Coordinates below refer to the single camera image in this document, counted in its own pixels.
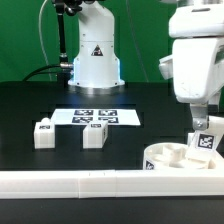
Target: white cube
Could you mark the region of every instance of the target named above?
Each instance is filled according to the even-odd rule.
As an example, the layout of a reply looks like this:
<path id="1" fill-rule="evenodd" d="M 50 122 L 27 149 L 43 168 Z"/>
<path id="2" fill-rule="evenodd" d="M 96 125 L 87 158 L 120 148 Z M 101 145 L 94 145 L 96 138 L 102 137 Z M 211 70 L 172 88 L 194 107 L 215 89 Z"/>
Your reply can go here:
<path id="1" fill-rule="evenodd" d="M 91 121 L 83 130 L 83 148 L 102 148 L 108 137 L 108 121 Z"/>
<path id="2" fill-rule="evenodd" d="M 55 125 L 49 119 L 44 118 L 36 123 L 34 147 L 35 149 L 55 148 Z"/>

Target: triangle sticker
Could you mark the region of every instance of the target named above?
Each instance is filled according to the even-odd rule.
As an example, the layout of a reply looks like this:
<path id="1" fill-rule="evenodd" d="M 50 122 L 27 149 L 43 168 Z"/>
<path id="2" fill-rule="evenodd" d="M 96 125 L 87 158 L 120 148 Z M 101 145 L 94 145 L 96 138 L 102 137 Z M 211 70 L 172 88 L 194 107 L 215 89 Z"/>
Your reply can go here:
<path id="1" fill-rule="evenodd" d="M 103 53 L 99 47 L 99 45 L 96 46 L 95 50 L 91 54 L 92 56 L 103 56 Z"/>

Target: green wall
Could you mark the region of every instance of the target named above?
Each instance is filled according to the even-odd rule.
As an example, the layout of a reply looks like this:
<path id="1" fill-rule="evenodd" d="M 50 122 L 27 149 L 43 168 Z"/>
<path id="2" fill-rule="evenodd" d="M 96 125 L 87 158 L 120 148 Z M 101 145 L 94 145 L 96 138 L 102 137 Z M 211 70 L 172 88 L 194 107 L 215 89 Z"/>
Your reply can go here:
<path id="1" fill-rule="evenodd" d="M 0 2 L 0 81 L 22 80 L 31 71 L 45 65 L 38 35 L 38 16 L 44 0 Z M 158 60 L 170 53 L 168 20 L 175 6 L 158 0 L 129 0 L 136 41 L 150 82 L 161 82 Z M 116 55 L 121 60 L 125 81 L 146 81 L 131 35 L 126 0 L 102 2 L 115 15 Z M 51 1 L 43 14 L 43 38 L 50 64 L 58 63 L 59 41 L 56 13 Z M 77 17 L 65 18 L 67 50 L 70 61 L 78 54 Z M 48 76 L 39 76 L 38 80 Z"/>

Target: black tabletop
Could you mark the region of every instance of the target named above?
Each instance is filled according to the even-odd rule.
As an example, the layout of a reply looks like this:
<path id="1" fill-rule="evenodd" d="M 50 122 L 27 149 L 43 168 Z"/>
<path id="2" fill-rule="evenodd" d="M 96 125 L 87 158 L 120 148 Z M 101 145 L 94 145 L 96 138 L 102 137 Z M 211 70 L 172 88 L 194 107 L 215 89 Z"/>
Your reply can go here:
<path id="1" fill-rule="evenodd" d="M 56 108 L 135 109 L 141 126 L 109 126 L 102 150 L 82 147 L 84 126 L 56 126 L 56 147 L 35 150 L 35 123 Z M 170 84 L 128 83 L 122 93 L 88 96 L 54 82 L 0 84 L 0 170 L 142 169 L 143 151 L 186 143 L 189 105 Z M 148 197 L 0 200 L 2 223 L 222 223 L 224 198 Z"/>

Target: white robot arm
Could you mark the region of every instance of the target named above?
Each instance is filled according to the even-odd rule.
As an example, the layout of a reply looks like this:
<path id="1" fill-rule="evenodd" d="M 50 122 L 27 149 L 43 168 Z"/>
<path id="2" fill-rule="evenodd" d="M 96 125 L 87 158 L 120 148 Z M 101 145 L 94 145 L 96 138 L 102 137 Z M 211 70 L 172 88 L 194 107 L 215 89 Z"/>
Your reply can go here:
<path id="1" fill-rule="evenodd" d="M 98 1 L 55 2 L 58 13 L 65 10 L 79 18 L 79 54 L 74 59 L 69 88 L 86 94 L 109 94 L 122 89 L 125 83 L 120 79 L 120 60 L 114 53 L 113 14 Z"/>
<path id="2" fill-rule="evenodd" d="M 224 3 L 180 0 L 178 6 L 169 22 L 169 34 L 177 38 L 169 71 L 177 100 L 191 106 L 193 128 L 205 130 L 208 104 L 219 104 L 224 85 Z M 161 71 L 168 71 L 166 62 L 162 60 Z"/>

